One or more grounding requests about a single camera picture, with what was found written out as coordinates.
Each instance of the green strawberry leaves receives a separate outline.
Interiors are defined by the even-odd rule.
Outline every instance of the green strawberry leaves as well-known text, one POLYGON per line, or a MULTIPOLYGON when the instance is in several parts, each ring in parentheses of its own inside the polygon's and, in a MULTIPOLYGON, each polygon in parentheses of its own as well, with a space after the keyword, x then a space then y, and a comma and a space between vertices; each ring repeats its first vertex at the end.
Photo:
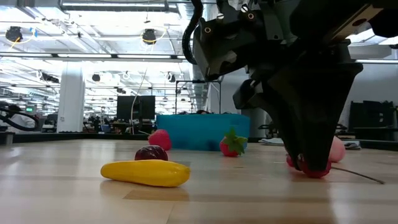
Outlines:
POLYGON ((228 145, 228 150, 230 152, 235 151, 241 155, 244 154, 243 144, 247 141, 247 138, 237 136, 235 129, 231 127, 229 132, 225 133, 225 139, 223 140, 223 143, 228 145))

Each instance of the wooden table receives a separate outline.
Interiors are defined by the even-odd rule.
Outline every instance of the wooden table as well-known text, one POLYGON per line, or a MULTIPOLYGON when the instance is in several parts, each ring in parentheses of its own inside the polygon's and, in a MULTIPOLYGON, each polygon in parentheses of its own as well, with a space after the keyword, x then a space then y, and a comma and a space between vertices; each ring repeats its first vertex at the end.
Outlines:
POLYGON ((190 180, 165 189, 102 178, 111 161, 133 159, 145 141, 72 140, 0 148, 0 223, 398 223, 398 152, 348 151, 308 179, 289 169, 283 147, 249 144, 246 154, 169 152, 190 180))

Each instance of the white cloth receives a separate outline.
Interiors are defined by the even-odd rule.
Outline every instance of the white cloth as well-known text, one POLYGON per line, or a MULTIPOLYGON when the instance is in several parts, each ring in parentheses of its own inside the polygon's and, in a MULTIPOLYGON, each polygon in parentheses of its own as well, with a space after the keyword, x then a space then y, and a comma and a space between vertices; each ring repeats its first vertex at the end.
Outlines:
MULTIPOLYGON (((35 121, 31 118, 28 118, 26 116, 22 116, 20 114, 14 114, 10 120, 22 127, 26 128, 34 128, 35 126, 35 121)), ((17 128, 14 128, 12 126, 8 127, 8 131, 11 131, 13 133, 25 133, 25 131, 21 131, 17 128)))

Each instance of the black monitor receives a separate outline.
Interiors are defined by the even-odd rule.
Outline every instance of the black monitor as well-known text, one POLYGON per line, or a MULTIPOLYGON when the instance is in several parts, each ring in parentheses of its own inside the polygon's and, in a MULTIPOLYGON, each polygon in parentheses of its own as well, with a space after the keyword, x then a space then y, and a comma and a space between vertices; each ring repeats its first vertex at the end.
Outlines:
MULTIPOLYGON (((135 96, 118 96, 118 119, 131 119, 131 105, 135 96)), ((132 111, 133 119, 155 119, 155 96, 137 96, 132 111)))

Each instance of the blue bin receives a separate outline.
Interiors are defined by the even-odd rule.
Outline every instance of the blue bin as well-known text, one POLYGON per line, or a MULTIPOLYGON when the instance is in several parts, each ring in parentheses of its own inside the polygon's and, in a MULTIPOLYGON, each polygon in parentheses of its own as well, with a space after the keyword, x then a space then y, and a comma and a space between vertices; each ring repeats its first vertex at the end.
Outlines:
POLYGON ((231 127, 238 136, 248 138, 250 134, 250 118, 240 114, 158 115, 156 123, 170 134, 174 149, 219 151, 231 127))

